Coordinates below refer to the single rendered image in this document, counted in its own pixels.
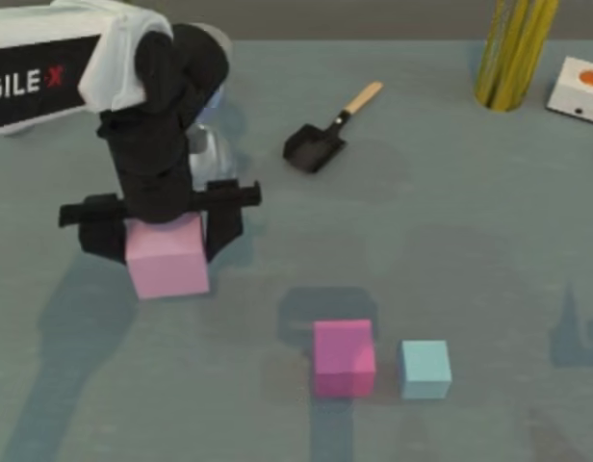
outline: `table surface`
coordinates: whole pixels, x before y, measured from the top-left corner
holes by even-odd
[[[93,115],[0,139],[0,462],[593,462],[593,125],[472,97],[477,42],[243,42],[217,124],[264,206],[213,291],[138,302],[61,204],[116,190]],[[385,90],[315,177],[283,140]],[[309,395],[309,321],[376,325],[369,398]],[[400,340],[453,383],[401,401]]]

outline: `teal block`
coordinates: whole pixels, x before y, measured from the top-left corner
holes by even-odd
[[[409,340],[400,342],[401,397],[442,399],[452,383],[449,349],[445,341]]]

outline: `yellow bundle of sticks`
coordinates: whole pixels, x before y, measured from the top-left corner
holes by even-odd
[[[521,105],[559,0],[496,0],[477,77],[476,98],[494,111]]]

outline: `black label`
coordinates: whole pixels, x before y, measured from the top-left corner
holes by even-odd
[[[99,36],[0,49],[0,127],[85,105],[78,84]]]

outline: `black shovel blade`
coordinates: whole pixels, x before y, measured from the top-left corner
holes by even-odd
[[[303,125],[284,144],[284,159],[304,173],[316,173],[346,145],[346,142],[328,130]]]

